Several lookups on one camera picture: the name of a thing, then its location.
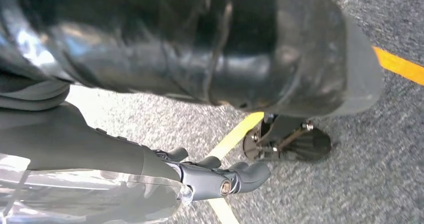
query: prosthetic arm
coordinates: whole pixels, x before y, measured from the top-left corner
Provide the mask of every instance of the prosthetic arm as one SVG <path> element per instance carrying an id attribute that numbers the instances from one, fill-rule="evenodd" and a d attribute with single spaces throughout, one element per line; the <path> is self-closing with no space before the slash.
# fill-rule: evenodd
<path id="1" fill-rule="evenodd" d="M 264 162 L 229 169 L 214 157 L 182 162 L 188 156 L 182 148 L 152 151 L 90 128 L 64 102 L 71 83 L 265 111 L 243 142 L 252 160 L 291 159 L 286 154 L 305 143 L 327 154 L 329 137 L 306 119 L 367 110 L 381 91 L 371 45 L 331 0 L 0 0 L 0 6 L 0 153 L 2 160 L 28 160 L 25 168 L 3 162 L 13 167 L 13 182 L 4 183 L 15 191 L 2 211 L 11 223 L 160 220 L 181 203 L 250 192 L 270 176 Z M 305 133 L 320 141 L 299 140 Z M 296 153 L 295 160 L 323 157 Z M 79 178 L 79 188 L 64 184 L 64 175 Z M 85 190 L 84 183 L 96 191 L 64 195 L 65 187 Z M 56 201 L 35 202 L 40 187 L 54 189 Z M 102 190 L 105 197 L 115 197 L 111 190 L 120 195 L 105 202 Z M 95 197 L 95 208 L 69 207 L 88 197 Z M 56 219 L 17 215 L 22 206 Z"/>

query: metal screw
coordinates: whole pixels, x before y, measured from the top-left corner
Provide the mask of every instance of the metal screw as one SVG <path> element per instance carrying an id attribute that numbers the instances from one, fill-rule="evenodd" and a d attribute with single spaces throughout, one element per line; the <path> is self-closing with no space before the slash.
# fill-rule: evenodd
<path id="1" fill-rule="evenodd" d="M 312 124 L 312 123 L 310 123 L 310 122 L 308 122 L 308 123 L 303 123 L 303 124 L 302 124 L 302 127 L 303 127 L 303 128 L 305 128 L 305 129 L 307 129 L 308 131 L 310 131 L 310 130 L 314 129 L 313 124 Z"/>
<path id="2" fill-rule="evenodd" d="M 255 133 L 255 134 L 253 134 L 252 135 L 252 139 L 253 139 L 253 141 L 257 141 L 258 140 L 258 135 Z"/>
<path id="3" fill-rule="evenodd" d="M 219 191 L 222 196 L 227 196 L 231 191 L 231 183 L 228 180 L 224 180 Z"/>

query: gray asphalt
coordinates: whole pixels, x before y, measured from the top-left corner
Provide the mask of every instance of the gray asphalt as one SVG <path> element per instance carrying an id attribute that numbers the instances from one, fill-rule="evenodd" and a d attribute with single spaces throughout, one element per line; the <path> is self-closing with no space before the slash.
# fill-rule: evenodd
<path id="1" fill-rule="evenodd" d="M 374 44 L 424 64 L 424 0 L 336 0 Z M 389 71 L 381 100 L 365 113 L 315 124 L 337 144 L 315 165 L 271 163 L 259 190 L 228 198 L 242 224 L 424 223 L 424 87 Z M 147 94 L 73 87 L 68 100 L 87 122 L 151 148 L 187 148 L 204 157 L 246 114 L 231 107 L 176 102 Z M 224 166 L 244 160 L 240 147 Z M 205 202 L 169 223 L 217 224 Z"/>

